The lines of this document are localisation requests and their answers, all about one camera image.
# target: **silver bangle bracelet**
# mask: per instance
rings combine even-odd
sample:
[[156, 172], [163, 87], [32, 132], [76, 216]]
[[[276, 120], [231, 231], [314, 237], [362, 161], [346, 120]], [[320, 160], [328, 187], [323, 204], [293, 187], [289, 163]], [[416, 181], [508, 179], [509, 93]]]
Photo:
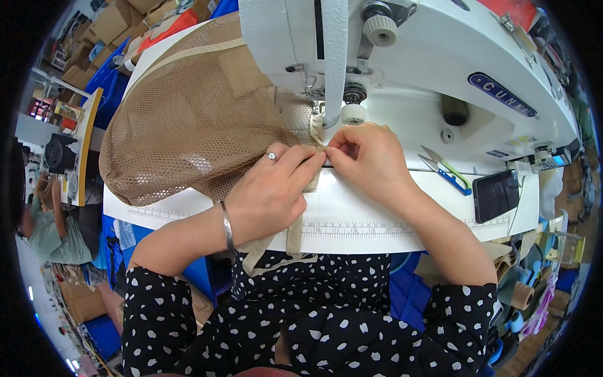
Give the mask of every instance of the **silver bangle bracelet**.
[[224, 204], [224, 200], [220, 200], [220, 204], [222, 205], [222, 213], [224, 215], [224, 231], [226, 233], [226, 250], [234, 250], [235, 243], [232, 240], [232, 229], [230, 228], [230, 220], [228, 218], [228, 212], [226, 212], [226, 205]]

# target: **scissors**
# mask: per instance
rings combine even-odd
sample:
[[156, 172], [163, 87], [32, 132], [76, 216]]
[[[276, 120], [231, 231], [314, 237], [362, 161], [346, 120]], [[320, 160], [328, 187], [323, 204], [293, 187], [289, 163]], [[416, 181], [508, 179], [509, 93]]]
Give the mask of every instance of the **scissors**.
[[[463, 175], [461, 173], [457, 172], [449, 163], [447, 163], [436, 152], [434, 152], [434, 151], [432, 151], [432, 150], [430, 150], [428, 148], [425, 148], [425, 147], [423, 147], [423, 149], [425, 150], [425, 152], [427, 152], [427, 154], [431, 158], [428, 159], [427, 157], [421, 156], [420, 154], [418, 156], [421, 157], [421, 160], [423, 160], [423, 162], [425, 164], [427, 164], [427, 166], [429, 166], [431, 168], [431, 170], [435, 171], [436, 173], [438, 173], [439, 175], [441, 175], [443, 178], [445, 178], [454, 187], [456, 187], [460, 192], [462, 192], [463, 195], [465, 195], [465, 196], [471, 195], [471, 188], [470, 188], [471, 184], [469, 183], [469, 181], [465, 177], [463, 177]], [[442, 169], [440, 169], [440, 167], [438, 166], [438, 163], [441, 163], [446, 168], [450, 169], [450, 171], [452, 172], [452, 174], [454, 174], [455, 176], [459, 177], [459, 179], [461, 179], [465, 183], [465, 185], [467, 186], [467, 188], [463, 188], [461, 185], [459, 185], [458, 182], [456, 181], [456, 177], [449, 176]]]

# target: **ruler measuring tape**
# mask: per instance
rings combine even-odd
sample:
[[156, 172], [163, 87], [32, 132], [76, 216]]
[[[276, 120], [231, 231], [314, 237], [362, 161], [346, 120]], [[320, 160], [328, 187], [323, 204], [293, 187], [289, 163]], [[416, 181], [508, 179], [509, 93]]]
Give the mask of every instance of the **ruler measuring tape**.
[[[152, 206], [128, 207], [128, 213], [156, 218], [166, 223], [181, 220], [195, 212], [159, 209]], [[494, 227], [508, 227], [511, 215], [503, 215], [484, 224], [475, 222], [475, 218], [460, 219], [473, 232]], [[277, 233], [284, 236], [286, 231]], [[412, 238], [417, 234], [404, 221], [313, 221], [304, 220], [301, 236], [305, 238]]]

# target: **black phone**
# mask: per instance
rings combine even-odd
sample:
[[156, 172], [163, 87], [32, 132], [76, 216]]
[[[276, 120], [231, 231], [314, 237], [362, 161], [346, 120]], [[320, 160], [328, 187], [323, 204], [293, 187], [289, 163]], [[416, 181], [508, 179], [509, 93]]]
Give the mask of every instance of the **black phone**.
[[475, 221], [483, 224], [517, 207], [519, 204], [519, 181], [517, 172], [481, 177], [473, 181]]

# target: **green shirt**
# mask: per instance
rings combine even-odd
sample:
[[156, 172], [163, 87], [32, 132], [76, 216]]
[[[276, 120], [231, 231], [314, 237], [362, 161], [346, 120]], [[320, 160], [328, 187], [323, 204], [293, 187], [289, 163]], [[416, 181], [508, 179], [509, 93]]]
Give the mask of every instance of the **green shirt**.
[[67, 235], [61, 240], [54, 223], [54, 213], [42, 212], [39, 197], [34, 197], [30, 211], [36, 228], [27, 241], [41, 260], [65, 264], [81, 264], [92, 260], [77, 221], [71, 217], [65, 219]]

